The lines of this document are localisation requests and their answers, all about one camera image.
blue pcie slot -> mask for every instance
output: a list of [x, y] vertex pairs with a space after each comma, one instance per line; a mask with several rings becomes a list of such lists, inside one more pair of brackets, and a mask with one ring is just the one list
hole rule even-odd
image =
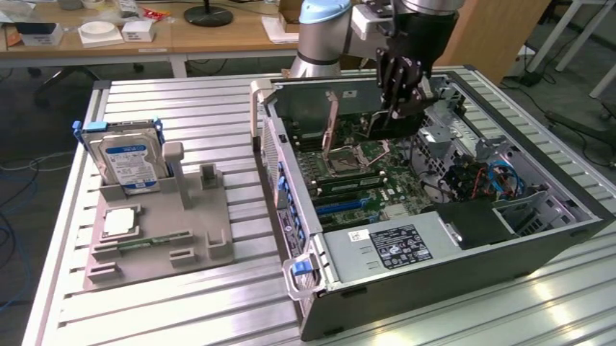
[[317, 215], [327, 215], [332, 213], [339, 213], [341, 211], [348, 211], [353, 209], [361, 209], [367, 206], [369, 198], [363, 198], [348, 203], [340, 203], [337, 205], [328, 205], [325, 207], [317, 208]]

aluminum table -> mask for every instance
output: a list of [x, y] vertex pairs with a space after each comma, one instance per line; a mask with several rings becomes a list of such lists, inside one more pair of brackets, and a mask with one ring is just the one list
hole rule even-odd
[[[455, 70], [579, 184], [616, 212], [616, 187], [498, 87]], [[372, 74], [372, 71], [355, 72]], [[283, 279], [250, 145], [249, 83], [277, 74], [118, 81], [93, 92], [86, 121], [158, 116], [182, 141], [184, 168], [225, 173], [234, 264], [86, 293], [82, 285], [101, 177], [74, 159], [25, 345], [605, 345], [616, 340], [616, 229], [606, 229], [524, 278], [304, 343]], [[483, 112], [467, 117], [502, 134]]]

motherboard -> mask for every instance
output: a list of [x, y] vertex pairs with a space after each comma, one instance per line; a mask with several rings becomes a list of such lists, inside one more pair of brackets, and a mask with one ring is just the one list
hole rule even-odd
[[325, 232], [420, 214], [434, 204], [412, 171], [412, 141], [372, 141], [368, 116], [341, 117], [329, 152], [323, 137], [296, 136], [295, 153]]

cardboard box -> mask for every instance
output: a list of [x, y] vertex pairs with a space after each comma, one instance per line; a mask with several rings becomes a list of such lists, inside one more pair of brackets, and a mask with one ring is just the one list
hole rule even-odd
[[128, 22], [122, 29], [122, 36], [126, 42], [153, 42], [154, 26], [150, 20]]
[[22, 41], [29, 46], [59, 45], [65, 31], [59, 23], [17, 23]]
[[288, 33], [300, 32], [300, 13], [303, 0], [281, 0], [279, 5], [279, 19]]

circuit board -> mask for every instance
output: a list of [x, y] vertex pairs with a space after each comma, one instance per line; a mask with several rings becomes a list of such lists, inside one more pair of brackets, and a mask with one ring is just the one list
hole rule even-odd
[[412, 216], [434, 204], [411, 170], [405, 142], [369, 141], [356, 128], [343, 129], [340, 146], [327, 155], [296, 150], [324, 231]]

